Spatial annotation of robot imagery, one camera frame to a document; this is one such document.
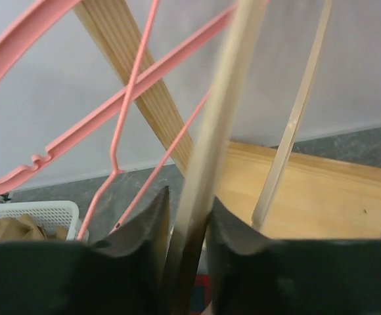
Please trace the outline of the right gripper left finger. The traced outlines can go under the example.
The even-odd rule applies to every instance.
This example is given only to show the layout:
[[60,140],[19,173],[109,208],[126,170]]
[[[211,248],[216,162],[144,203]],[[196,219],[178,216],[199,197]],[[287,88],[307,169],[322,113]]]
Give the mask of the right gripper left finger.
[[92,244],[0,243],[0,314],[156,314],[169,189]]

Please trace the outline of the wooden clothes rack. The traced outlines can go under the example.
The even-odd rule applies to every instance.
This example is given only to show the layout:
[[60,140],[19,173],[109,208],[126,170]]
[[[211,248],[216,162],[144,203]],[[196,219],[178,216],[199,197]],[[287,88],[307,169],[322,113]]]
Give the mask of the wooden clothes rack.
[[[250,222],[302,84],[322,1],[272,1],[217,195]],[[282,238],[381,235],[381,1],[335,1],[315,82],[263,224]]]

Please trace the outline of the beige wooden hanger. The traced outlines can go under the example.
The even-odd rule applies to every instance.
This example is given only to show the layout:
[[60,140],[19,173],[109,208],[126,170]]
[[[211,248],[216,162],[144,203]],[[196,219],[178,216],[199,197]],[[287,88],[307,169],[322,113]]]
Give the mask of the beige wooden hanger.
[[[238,1],[223,40],[170,239],[161,285],[161,314],[187,314],[189,311],[235,110],[266,9],[266,1]],[[259,229],[264,221],[290,156],[316,78],[331,9],[332,1],[325,1],[290,119],[252,216],[252,226],[255,229]]]

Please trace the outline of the tan brown garment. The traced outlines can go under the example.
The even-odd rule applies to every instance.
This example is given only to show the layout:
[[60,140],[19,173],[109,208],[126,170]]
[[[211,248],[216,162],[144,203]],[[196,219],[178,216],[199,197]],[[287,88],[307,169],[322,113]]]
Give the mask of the tan brown garment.
[[37,225],[29,215],[22,215],[17,219],[12,217],[0,219],[0,242],[65,241],[67,235],[68,229],[63,226],[57,226],[53,234],[48,234],[46,229]]

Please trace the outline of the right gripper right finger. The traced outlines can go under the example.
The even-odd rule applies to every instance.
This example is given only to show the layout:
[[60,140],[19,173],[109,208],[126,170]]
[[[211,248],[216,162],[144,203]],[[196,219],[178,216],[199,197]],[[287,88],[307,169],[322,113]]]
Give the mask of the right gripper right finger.
[[206,244],[214,314],[381,314],[381,239],[271,239],[216,199]]

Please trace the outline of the red plaid skirt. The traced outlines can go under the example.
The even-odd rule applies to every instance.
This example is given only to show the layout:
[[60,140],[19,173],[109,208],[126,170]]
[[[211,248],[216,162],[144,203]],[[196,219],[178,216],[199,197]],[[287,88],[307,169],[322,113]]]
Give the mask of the red plaid skirt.
[[190,298],[190,315],[199,315],[211,302],[210,279],[207,274],[197,274]]

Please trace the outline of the white plastic basket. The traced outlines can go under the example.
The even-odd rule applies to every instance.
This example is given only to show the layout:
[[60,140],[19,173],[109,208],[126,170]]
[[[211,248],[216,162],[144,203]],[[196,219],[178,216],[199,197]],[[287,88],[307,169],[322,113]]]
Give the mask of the white plastic basket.
[[67,240],[74,240],[82,225],[79,219],[79,208],[72,201],[0,203],[0,219],[6,217],[17,219],[22,215],[31,216],[39,226],[50,234],[56,232],[58,226],[65,227],[68,230]]

